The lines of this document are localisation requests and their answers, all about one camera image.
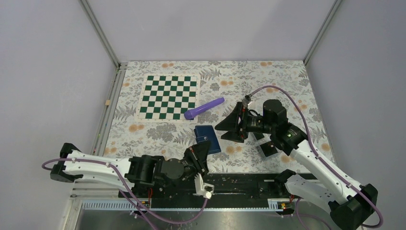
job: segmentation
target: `floral pattern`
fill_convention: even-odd
[[[196,124],[139,123],[134,115],[146,74],[194,75],[201,77],[197,106],[224,97],[225,102],[200,115],[198,125],[215,126],[234,108],[237,101],[263,85],[285,89],[303,111],[316,147],[334,162],[317,108],[305,66],[302,61],[134,61],[129,62],[114,112],[105,157],[162,155],[166,159],[183,157],[186,148],[196,143]],[[303,122],[289,99],[279,90],[264,89],[253,97],[250,109],[262,113],[267,99],[278,99],[287,109],[289,121],[304,130]],[[221,153],[207,158],[213,173],[279,173],[285,169],[309,172],[304,166],[283,152],[262,158],[258,143],[250,135],[245,143],[221,140],[224,132],[216,131]]]

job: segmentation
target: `gray wall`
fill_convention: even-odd
[[[75,0],[1,2],[0,229],[54,230],[72,184],[41,163],[90,152],[114,67]]]
[[[304,59],[334,0],[90,0],[117,57]]]
[[[391,230],[406,223],[405,9],[404,0],[344,1],[308,65],[338,165],[378,189]]]

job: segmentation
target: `chessboard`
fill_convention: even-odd
[[[137,122],[197,123],[186,120],[184,113],[194,109],[199,98],[200,77],[145,77],[135,113]]]

